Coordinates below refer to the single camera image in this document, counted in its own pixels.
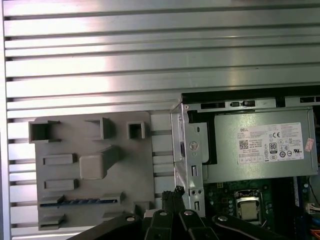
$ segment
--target gray plastic bracket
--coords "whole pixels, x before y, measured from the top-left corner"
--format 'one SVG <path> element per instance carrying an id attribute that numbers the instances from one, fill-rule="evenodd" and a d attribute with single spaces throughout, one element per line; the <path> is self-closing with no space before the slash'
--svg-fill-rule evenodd
<path id="1" fill-rule="evenodd" d="M 133 213 L 144 216 L 145 212 L 152 208 L 150 201 L 136 201 L 133 203 Z"/>
<path id="2" fill-rule="evenodd" d="M 65 215 L 45 216 L 39 221 L 40 230 L 57 230 L 60 223 L 66 219 Z"/>
<path id="3" fill-rule="evenodd" d="M 116 218 L 116 217 L 119 217 L 121 216 L 122 214 L 124 214 L 125 211 L 111 211 L 111 212 L 105 212 L 102 216 L 102 220 L 103 221 L 108 221 L 110 219 L 113 219 L 113 218 Z"/>
<path id="4" fill-rule="evenodd" d="M 146 126 L 143 121 L 132 121 L 126 123 L 126 131 L 128 139 L 145 139 Z"/>
<path id="5" fill-rule="evenodd" d="M 44 182 L 44 189 L 50 192 L 71 191 L 78 186 L 78 179 L 47 180 Z"/>
<path id="6" fill-rule="evenodd" d="M 108 118 L 101 117 L 100 119 L 86 120 L 86 122 L 100 126 L 99 136 L 93 136 L 90 138 L 91 140 L 105 140 L 114 135 L 112 122 Z"/>
<path id="7" fill-rule="evenodd" d="M 60 142 L 60 139 L 52 137 L 52 125 L 59 124 L 59 121 L 42 121 L 42 122 L 29 122 L 29 143 L 52 143 Z"/>
<path id="8" fill-rule="evenodd" d="M 65 196 L 48 196 L 40 199 L 38 203 L 41 204 L 57 204 L 65 199 Z"/>
<path id="9" fill-rule="evenodd" d="M 76 160 L 77 155 L 74 153 L 47 155 L 43 157 L 43 165 L 73 164 Z"/>
<path id="10" fill-rule="evenodd" d="M 103 179 L 107 171 L 120 159 L 120 149 L 109 146 L 98 153 L 84 155 L 79 159 L 80 178 L 83 180 Z"/>

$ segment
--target sticker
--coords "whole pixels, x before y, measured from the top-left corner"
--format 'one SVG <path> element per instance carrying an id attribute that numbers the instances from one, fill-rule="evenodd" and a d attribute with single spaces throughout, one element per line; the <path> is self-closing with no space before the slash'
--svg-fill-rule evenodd
<path id="1" fill-rule="evenodd" d="M 304 159 L 300 122 L 242 127 L 236 137 L 239 164 Z"/>
<path id="2" fill-rule="evenodd" d="M 196 141 L 192 141 L 192 142 L 190 142 L 190 144 L 189 144 L 189 148 L 190 148 L 192 151 L 197 150 L 198 147 L 199 147 L 199 144 L 198 144 Z"/>
<path id="3" fill-rule="evenodd" d="M 305 150 L 306 152 L 311 152 L 311 149 L 312 149 L 312 146 L 313 146 L 313 144 L 314 144 L 314 141 L 315 141 L 315 140 L 313 140 L 312 138 L 308 138 L 308 140 L 306 141 L 305 148 L 304 148 L 304 150 Z"/>

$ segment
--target screw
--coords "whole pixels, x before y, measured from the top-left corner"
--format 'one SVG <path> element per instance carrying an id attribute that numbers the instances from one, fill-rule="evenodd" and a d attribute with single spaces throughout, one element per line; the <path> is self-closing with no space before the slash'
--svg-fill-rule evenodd
<path id="1" fill-rule="evenodd" d="M 221 222 L 226 222 L 228 220 L 228 218 L 226 216 L 219 216 L 218 220 Z"/>
<path id="2" fill-rule="evenodd" d="M 189 211 L 189 210 L 187 210 L 187 211 L 185 211 L 184 212 L 184 215 L 187 215 L 187 216 L 190 216 L 190 215 L 192 215 L 192 214 L 194 214 L 192 211 Z"/>
<path id="3" fill-rule="evenodd" d="M 132 222 L 132 221 L 135 220 L 135 218 L 134 218 L 133 216 L 130 216 L 130 217 L 127 217 L 126 220 L 127 220 L 128 222 Z"/>

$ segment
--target black plastic lever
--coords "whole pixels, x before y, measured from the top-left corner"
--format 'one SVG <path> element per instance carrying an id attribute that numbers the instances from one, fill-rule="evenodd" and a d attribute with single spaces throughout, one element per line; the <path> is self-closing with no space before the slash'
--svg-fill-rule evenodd
<path id="1" fill-rule="evenodd" d="M 284 236 L 228 214 L 219 213 L 212 220 L 221 228 L 238 232 L 254 240 L 289 240 Z"/>
<path id="2" fill-rule="evenodd" d="M 184 230 L 192 240 L 219 240 L 213 229 L 205 226 L 195 211 L 189 209 L 181 211 L 179 217 Z"/>

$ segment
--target motherboard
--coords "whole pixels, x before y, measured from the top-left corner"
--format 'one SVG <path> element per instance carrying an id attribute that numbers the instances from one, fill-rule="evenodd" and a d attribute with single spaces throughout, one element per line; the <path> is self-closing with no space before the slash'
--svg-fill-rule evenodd
<path id="1" fill-rule="evenodd" d="M 204 186 L 204 192 L 216 212 L 274 230 L 270 179 L 211 183 Z"/>

